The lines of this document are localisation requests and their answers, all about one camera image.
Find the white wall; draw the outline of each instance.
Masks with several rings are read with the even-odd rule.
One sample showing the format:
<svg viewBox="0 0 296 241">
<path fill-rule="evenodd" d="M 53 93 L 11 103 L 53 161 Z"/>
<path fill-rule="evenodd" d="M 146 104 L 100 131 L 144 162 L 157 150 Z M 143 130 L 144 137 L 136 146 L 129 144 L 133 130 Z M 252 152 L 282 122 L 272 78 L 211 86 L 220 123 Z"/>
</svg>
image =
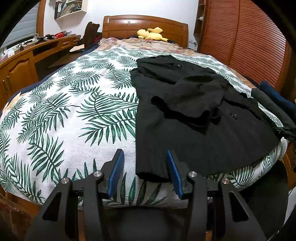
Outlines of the white wall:
<svg viewBox="0 0 296 241">
<path fill-rule="evenodd" d="M 56 0 L 46 0 L 44 13 L 44 34 L 56 34 L 61 30 L 72 31 L 73 34 L 84 35 L 88 22 L 99 23 L 102 32 L 103 19 L 107 15 L 148 15 L 172 19 L 187 23 L 188 39 L 193 37 L 198 0 L 88 0 L 87 13 L 72 14 L 68 17 L 54 20 Z M 196 49 L 194 44 L 188 47 Z"/>
</svg>

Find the drawer handle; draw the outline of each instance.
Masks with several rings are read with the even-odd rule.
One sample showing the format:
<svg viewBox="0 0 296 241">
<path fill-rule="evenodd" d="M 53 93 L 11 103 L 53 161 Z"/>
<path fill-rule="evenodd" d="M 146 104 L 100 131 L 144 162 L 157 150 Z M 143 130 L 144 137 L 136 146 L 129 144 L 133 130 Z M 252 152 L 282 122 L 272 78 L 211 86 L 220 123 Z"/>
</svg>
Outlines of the drawer handle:
<svg viewBox="0 0 296 241">
<path fill-rule="evenodd" d="M 9 78 L 9 76 L 7 76 L 7 80 L 8 80 L 8 82 L 9 82 L 10 91 L 12 91 L 12 86 L 11 86 L 11 82 L 10 82 L 10 78 Z"/>
<path fill-rule="evenodd" d="M 3 87 L 4 87 L 5 92 L 6 92 L 6 94 L 7 94 L 7 87 L 6 87 L 6 84 L 5 84 L 5 81 L 4 81 L 4 80 L 2 80 L 2 84 L 3 84 Z"/>
</svg>

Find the window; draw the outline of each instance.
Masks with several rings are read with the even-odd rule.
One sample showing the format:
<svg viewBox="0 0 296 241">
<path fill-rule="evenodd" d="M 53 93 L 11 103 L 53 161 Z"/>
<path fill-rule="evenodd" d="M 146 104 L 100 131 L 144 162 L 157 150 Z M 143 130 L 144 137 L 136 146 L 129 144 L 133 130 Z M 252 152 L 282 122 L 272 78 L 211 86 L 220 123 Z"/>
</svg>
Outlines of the window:
<svg viewBox="0 0 296 241">
<path fill-rule="evenodd" d="M 14 27 L 6 40 L 4 41 L 1 49 L 10 48 L 25 40 L 34 38 L 36 33 L 36 22 L 39 3 L 34 6 Z"/>
</svg>

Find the black jacket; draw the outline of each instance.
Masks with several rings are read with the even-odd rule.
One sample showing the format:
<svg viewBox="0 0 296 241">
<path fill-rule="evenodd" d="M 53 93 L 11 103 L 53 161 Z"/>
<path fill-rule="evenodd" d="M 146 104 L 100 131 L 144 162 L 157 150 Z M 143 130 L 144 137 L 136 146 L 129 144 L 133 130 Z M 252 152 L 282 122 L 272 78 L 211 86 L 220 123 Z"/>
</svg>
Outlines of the black jacket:
<svg viewBox="0 0 296 241">
<path fill-rule="evenodd" d="M 139 98 L 139 178 L 168 180 L 168 149 L 190 170 L 207 176 L 258 163 L 278 144 L 270 127 L 274 123 L 257 101 L 237 92 L 213 70 L 171 55 L 137 63 L 131 81 Z"/>
</svg>

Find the wooden wardrobe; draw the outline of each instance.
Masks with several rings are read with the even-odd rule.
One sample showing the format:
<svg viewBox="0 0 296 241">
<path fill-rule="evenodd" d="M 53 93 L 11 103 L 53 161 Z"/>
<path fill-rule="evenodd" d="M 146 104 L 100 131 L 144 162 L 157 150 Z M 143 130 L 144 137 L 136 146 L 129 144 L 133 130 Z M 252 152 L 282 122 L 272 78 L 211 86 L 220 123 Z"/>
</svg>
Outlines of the wooden wardrobe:
<svg viewBox="0 0 296 241">
<path fill-rule="evenodd" d="M 292 50 L 251 0 L 200 0 L 194 36 L 200 53 L 212 55 L 258 84 L 266 80 L 279 92 L 284 87 L 291 90 L 296 75 L 289 69 Z"/>
</svg>

